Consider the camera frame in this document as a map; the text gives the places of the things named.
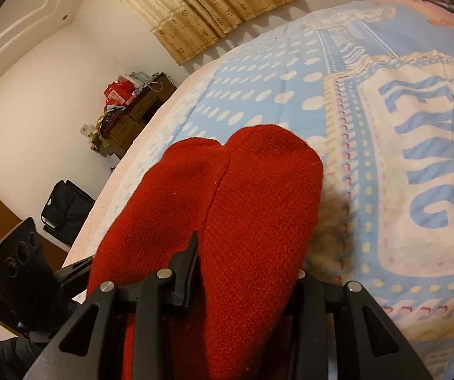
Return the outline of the dark sleeved left forearm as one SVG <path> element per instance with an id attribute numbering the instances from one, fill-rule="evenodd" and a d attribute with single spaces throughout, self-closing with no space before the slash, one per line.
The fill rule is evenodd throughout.
<path id="1" fill-rule="evenodd" d="M 46 345 L 26 337 L 0 340 L 0 379 L 23 379 Z"/>

